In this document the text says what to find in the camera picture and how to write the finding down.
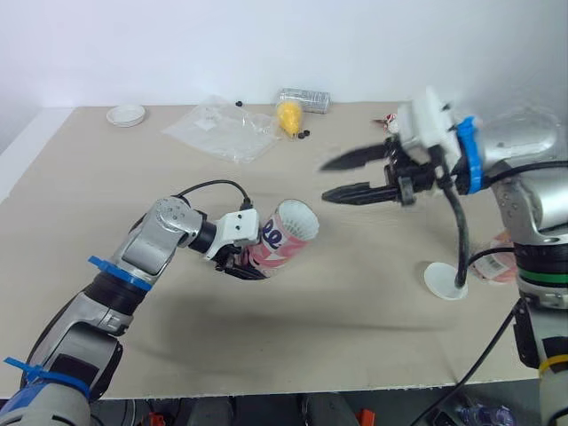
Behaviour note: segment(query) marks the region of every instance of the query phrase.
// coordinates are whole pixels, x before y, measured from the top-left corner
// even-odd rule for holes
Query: plastic bag
[[[233,162],[252,162],[276,140],[278,121],[210,97],[162,132]]]

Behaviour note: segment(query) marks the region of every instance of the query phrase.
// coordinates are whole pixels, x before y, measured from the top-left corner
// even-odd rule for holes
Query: paper cup
[[[248,247],[248,261],[270,275],[313,240],[319,228],[318,218],[306,204],[285,200],[264,224],[260,242]]]

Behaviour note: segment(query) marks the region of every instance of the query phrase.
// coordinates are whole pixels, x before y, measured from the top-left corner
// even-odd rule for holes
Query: black wire
[[[556,424],[556,420],[560,417],[564,417],[565,415],[568,415],[568,407],[556,412],[552,417],[550,417],[547,426],[554,426]]]
[[[489,248],[487,250],[480,251],[476,253],[472,257],[469,258],[468,266],[473,265],[477,260],[481,257],[493,255],[495,253],[513,253],[515,251],[512,247],[496,247],[496,248]]]
[[[242,204],[241,204],[241,210],[252,208],[252,202],[250,202],[249,195],[247,194],[245,189],[242,186],[240,186],[239,184],[237,184],[236,182],[229,180],[229,179],[216,179],[216,180],[209,180],[207,182],[202,182],[200,184],[190,186],[189,188],[184,189],[181,193],[177,193],[176,195],[174,195],[174,197],[185,198],[184,196],[186,194],[190,193],[191,191],[195,191],[196,189],[203,188],[204,186],[217,185],[217,184],[228,184],[228,185],[232,185],[235,188],[237,188],[239,191],[241,191],[242,197],[243,197]],[[138,225],[140,225],[142,223],[142,220],[144,220],[144,216],[142,216],[139,220],[137,220],[134,223],[133,226],[130,227],[129,233],[131,233],[134,228],[136,228]]]
[[[487,358],[487,355],[489,355],[495,344],[499,342],[499,339],[501,338],[501,336],[509,326],[510,322],[513,320],[513,318],[515,318],[515,313],[517,312],[518,308],[521,306],[522,302],[523,301],[519,299],[515,303],[515,305],[513,306],[513,308],[511,309],[511,311],[509,312],[509,314],[507,315],[507,317],[505,318],[505,320],[502,322],[501,326],[497,330],[497,333],[495,333],[493,339],[491,339],[491,342],[489,342],[489,344],[487,345],[481,356],[477,359],[475,364],[469,369],[468,373],[465,376],[463,376],[463,378],[457,384],[455,384],[455,386],[450,391],[448,391],[443,397],[439,398],[434,404],[426,408],[418,417],[416,417],[416,419],[414,419],[414,421],[410,423],[410,426],[416,426],[416,424],[418,424],[420,420],[422,420],[424,417],[430,414],[434,408],[437,408],[440,404],[442,404],[443,402],[451,398],[453,395],[455,395],[455,393],[463,387],[463,385],[470,379],[470,377],[475,374],[475,372],[477,371],[479,366],[483,364],[483,361],[485,361],[485,358]]]
[[[102,420],[100,420],[95,414],[91,414],[91,419],[94,420],[99,426],[105,426]]]
[[[181,405],[182,405],[183,401],[184,401],[184,399],[180,398],[177,402],[177,410],[176,410],[176,415],[174,415],[174,423],[178,421],[178,417],[179,417],[179,414],[181,413]]]
[[[128,412],[128,399],[124,400],[124,411],[122,411],[121,426],[124,426],[124,421],[126,420],[126,413]]]
[[[249,195],[247,194],[247,192],[244,190],[244,188],[242,186],[240,186],[236,182],[233,182],[232,180],[228,180],[228,179],[216,179],[216,180],[209,180],[207,182],[202,182],[198,185],[190,186],[189,188],[184,189],[181,193],[178,193],[175,196],[176,197],[183,197],[187,193],[190,193],[191,191],[195,191],[196,189],[203,188],[204,186],[217,185],[217,184],[232,185],[235,188],[237,188],[239,191],[241,191],[243,198],[245,198],[246,200],[250,200]]]
[[[146,405],[148,406],[150,413],[155,413],[154,404],[152,404],[152,401],[150,401],[149,399],[145,399],[144,402],[146,402]]]
[[[491,186],[495,182],[499,182],[504,178],[510,178],[512,176],[518,175],[519,173],[523,173],[525,171],[531,170],[542,170],[542,169],[560,169],[562,167],[568,167],[568,162],[536,162],[534,164],[526,164],[524,166],[514,167],[509,170],[505,170],[502,173],[498,173],[497,175],[490,177],[487,179],[486,186]]]
[[[465,285],[465,279],[468,276],[468,259],[469,259],[469,230],[468,222],[465,218],[462,205],[457,195],[455,195],[452,187],[444,188],[444,195],[452,206],[455,215],[455,222],[458,225],[459,234],[459,256],[458,256],[458,272],[455,275],[455,286],[462,288]]]

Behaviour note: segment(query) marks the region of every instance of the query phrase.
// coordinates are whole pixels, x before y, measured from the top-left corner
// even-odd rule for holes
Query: blue zip tie
[[[52,373],[50,371],[45,371],[42,366],[32,367],[25,362],[18,361],[17,359],[8,357],[4,362],[10,366],[19,368],[26,374],[26,380],[30,383],[36,379],[53,380],[54,382],[70,384],[71,386],[77,388],[83,393],[83,395],[89,399],[90,391],[89,386],[83,380],[79,380],[70,375],[63,375],[62,373]]]
[[[120,278],[123,281],[132,284],[135,287],[138,287],[146,292],[152,289],[152,286],[145,282],[144,280],[135,277],[129,272],[124,271],[123,269],[119,268],[115,264],[111,264],[107,260],[99,259],[96,256],[89,257],[89,263],[94,264],[97,266],[102,272],[110,273],[114,275],[116,278]]]
[[[483,184],[483,169],[481,167],[481,159],[477,152],[477,144],[474,138],[476,131],[473,125],[472,116],[467,117],[463,122],[458,124],[458,137],[460,138],[465,155],[468,158],[469,166],[469,189],[468,193],[476,193],[481,189]]]

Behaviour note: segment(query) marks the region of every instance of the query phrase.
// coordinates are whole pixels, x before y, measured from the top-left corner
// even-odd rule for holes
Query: table surface
[[[517,298],[514,286],[469,277],[465,300],[447,302],[422,281],[428,262],[456,262],[454,217],[443,197],[411,209],[324,203],[322,192],[382,183],[382,164],[323,174],[326,160],[378,142],[371,119],[395,104],[335,104],[308,114],[304,140],[280,140],[238,165],[199,152],[162,130],[190,106],[151,106],[140,125],[110,125],[104,107],[77,108],[0,204],[0,320],[3,355],[25,359],[45,324],[109,257],[152,203],[184,187],[231,178],[262,218],[287,198],[319,217],[318,238],[273,278],[239,281],[190,250],[135,313],[106,398],[346,391],[454,383],[485,348]],[[269,112],[268,106],[246,106]],[[235,211],[240,196],[218,185],[191,197],[210,218]],[[489,192],[462,198],[472,243],[501,230]],[[0,368],[0,397],[20,372]],[[512,330],[472,379],[533,378],[518,361]]]

